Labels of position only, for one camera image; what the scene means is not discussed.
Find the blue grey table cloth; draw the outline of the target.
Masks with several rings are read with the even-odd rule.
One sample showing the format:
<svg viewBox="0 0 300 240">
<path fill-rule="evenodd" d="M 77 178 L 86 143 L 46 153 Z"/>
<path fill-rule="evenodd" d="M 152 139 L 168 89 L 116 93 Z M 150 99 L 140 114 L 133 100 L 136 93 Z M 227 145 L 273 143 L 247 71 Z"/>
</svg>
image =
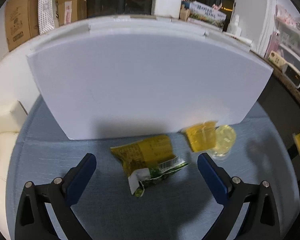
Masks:
<svg viewBox="0 0 300 240">
<path fill-rule="evenodd" d="M 244 120 L 234 126 L 235 144 L 217 159 L 230 176 L 246 183 L 270 183 L 286 233 L 300 211 L 294 168 L 286 147 L 264 109 L 254 104 Z M 10 235 L 24 184 L 50 183 L 76 166 L 87 153 L 95 155 L 97 168 L 73 212 L 93 239 L 201 239 L 222 210 L 197 168 L 198 155 L 186 138 L 170 135 L 173 152 L 187 166 L 141 198 L 130 193 L 128 179 L 110 148 L 134 138 L 71 141 L 63 133 L 42 97 L 34 103 L 11 155 L 6 186 L 6 217 Z"/>
</svg>

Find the cream leather sofa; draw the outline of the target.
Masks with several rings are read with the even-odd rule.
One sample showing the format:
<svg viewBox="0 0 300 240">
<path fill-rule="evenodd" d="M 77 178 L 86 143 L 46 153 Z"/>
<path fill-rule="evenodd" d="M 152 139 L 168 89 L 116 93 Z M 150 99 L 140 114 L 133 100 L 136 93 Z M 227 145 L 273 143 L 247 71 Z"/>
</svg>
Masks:
<svg viewBox="0 0 300 240">
<path fill-rule="evenodd" d="M 0 106 L 0 233 L 10 239 L 6 217 L 6 185 L 11 155 L 19 132 L 27 118 L 20 102 Z"/>
</svg>

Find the white grey alarm clock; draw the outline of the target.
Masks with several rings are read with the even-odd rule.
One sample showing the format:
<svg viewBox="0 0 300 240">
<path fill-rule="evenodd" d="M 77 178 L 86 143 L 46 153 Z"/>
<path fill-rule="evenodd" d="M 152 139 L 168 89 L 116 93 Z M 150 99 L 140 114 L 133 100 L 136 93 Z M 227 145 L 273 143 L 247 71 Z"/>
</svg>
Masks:
<svg viewBox="0 0 300 240">
<path fill-rule="evenodd" d="M 283 65 L 282 73 L 295 88 L 300 90 L 300 68 L 288 62 Z"/>
</svg>

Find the dark wooden side table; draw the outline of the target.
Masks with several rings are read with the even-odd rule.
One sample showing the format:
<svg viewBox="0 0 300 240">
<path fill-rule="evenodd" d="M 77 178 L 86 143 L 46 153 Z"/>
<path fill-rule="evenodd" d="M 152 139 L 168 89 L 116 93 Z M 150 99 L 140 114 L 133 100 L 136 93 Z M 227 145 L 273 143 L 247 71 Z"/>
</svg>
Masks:
<svg viewBox="0 0 300 240">
<path fill-rule="evenodd" d="M 300 133 L 300 92 L 279 68 L 272 63 L 269 65 L 273 72 L 258 102 L 275 125 L 293 159 L 298 155 L 293 134 Z"/>
</svg>

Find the small open cardboard box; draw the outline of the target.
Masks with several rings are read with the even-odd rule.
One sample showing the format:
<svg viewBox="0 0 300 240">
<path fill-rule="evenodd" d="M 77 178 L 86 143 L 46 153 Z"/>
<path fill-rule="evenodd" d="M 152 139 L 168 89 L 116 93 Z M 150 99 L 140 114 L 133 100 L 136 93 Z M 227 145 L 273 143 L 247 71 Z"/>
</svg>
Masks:
<svg viewBox="0 0 300 240">
<path fill-rule="evenodd" d="M 56 0 L 59 26 L 87 18 L 87 0 Z"/>
</svg>

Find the large white storage box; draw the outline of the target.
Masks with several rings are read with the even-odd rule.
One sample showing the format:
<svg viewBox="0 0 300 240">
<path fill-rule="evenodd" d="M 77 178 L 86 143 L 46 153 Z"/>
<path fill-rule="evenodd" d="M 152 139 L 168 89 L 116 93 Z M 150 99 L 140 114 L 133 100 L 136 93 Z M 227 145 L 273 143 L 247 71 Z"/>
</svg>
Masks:
<svg viewBox="0 0 300 240">
<path fill-rule="evenodd" d="M 95 18 L 39 39 L 29 67 L 71 140 L 237 124 L 273 72 L 233 38 L 181 22 Z"/>
</svg>

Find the clear plastic drawer organizer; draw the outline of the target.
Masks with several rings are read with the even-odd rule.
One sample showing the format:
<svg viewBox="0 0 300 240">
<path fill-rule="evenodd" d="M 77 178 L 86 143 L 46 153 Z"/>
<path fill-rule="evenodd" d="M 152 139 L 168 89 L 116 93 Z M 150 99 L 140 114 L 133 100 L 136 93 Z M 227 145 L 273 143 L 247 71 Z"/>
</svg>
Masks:
<svg viewBox="0 0 300 240">
<path fill-rule="evenodd" d="M 294 17 L 280 4 L 276 5 L 274 31 L 269 38 L 265 53 L 277 52 L 295 67 L 300 66 L 300 18 Z"/>
</svg>

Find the pale yellow jelly pouch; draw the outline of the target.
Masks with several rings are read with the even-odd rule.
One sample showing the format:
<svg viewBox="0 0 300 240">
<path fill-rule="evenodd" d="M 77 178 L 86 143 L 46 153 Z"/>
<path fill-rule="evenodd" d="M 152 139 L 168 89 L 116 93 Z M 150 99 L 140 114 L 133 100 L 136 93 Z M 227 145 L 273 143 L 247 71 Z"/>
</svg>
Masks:
<svg viewBox="0 0 300 240">
<path fill-rule="evenodd" d="M 216 121 L 207 121 L 181 130 L 187 137 L 192 152 L 202 152 L 215 147 L 216 124 Z"/>
</svg>

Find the white foam box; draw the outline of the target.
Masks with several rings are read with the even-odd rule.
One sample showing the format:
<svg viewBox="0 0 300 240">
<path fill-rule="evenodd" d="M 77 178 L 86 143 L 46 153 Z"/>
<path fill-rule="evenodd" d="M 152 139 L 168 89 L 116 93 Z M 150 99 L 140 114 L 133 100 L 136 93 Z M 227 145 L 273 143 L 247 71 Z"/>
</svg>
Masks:
<svg viewBox="0 0 300 240">
<path fill-rule="evenodd" d="M 179 18 L 181 0 L 152 0 L 151 15 Z"/>
</svg>

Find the printed landscape carton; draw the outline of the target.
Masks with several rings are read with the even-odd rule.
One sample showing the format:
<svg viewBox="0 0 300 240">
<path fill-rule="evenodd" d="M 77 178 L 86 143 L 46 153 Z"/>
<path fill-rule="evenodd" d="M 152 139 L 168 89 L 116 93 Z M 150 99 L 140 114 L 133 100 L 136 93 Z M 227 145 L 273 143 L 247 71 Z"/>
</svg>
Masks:
<svg viewBox="0 0 300 240">
<path fill-rule="evenodd" d="M 188 22 L 199 25 L 203 25 L 205 23 L 220 31 L 223 30 L 226 21 L 225 13 L 197 1 L 190 3 L 189 12 L 190 13 L 187 18 Z"/>
</svg>

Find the pale yellow jelly cup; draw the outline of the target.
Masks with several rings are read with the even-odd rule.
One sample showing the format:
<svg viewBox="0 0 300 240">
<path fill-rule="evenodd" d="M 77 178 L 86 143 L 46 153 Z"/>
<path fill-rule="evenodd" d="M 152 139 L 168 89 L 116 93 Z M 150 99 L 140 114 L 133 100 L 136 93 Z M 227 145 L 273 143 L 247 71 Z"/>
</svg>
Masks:
<svg viewBox="0 0 300 240">
<path fill-rule="evenodd" d="M 236 141 L 236 132 L 229 125 L 222 125 L 216 129 L 216 144 L 207 151 L 213 159 L 225 159 Z"/>
</svg>

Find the white dotted paper bag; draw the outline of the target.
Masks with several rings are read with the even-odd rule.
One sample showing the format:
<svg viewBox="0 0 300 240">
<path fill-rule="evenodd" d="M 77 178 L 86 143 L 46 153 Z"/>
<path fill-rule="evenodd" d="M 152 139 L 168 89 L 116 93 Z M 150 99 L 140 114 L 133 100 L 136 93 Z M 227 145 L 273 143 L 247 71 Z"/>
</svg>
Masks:
<svg viewBox="0 0 300 240">
<path fill-rule="evenodd" d="M 56 0 L 38 0 L 38 24 L 40 34 L 59 27 Z"/>
</svg>

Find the large brown cardboard box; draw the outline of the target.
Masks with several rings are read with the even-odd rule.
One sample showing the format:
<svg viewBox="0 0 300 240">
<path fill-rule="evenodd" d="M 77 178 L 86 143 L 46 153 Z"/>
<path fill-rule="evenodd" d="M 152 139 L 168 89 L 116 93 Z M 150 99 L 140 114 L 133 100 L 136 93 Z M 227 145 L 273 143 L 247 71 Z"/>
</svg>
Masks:
<svg viewBox="0 0 300 240">
<path fill-rule="evenodd" d="M 38 0 L 8 0 L 5 31 L 9 51 L 38 36 Z"/>
</svg>

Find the white plastic bottle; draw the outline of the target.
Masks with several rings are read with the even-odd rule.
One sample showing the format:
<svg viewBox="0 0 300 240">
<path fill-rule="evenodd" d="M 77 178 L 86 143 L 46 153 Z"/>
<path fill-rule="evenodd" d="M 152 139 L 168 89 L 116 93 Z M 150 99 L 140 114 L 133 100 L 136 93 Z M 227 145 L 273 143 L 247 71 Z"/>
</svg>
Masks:
<svg viewBox="0 0 300 240">
<path fill-rule="evenodd" d="M 235 15 L 233 20 L 229 23 L 227 32 L 235 36 L 241 35 L 242 29 L 239 27 L 239 15 Z"/>
</svg>

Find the green yellow snack packet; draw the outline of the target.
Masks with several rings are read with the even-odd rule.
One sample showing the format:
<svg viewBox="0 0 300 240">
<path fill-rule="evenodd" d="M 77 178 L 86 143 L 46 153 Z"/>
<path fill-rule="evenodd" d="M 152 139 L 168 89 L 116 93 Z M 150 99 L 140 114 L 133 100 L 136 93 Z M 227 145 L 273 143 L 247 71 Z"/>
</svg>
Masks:
<svg viewBox="0 0 300 240">
<path fill-rule="evenodd" d="M 173 153 L 168 135 L 112 147 L 110 151 L 122 164 L 131 194 L 137 198 L 142 197 L 148 187 L 157 185 L 188 165 Z"/>
</svg>

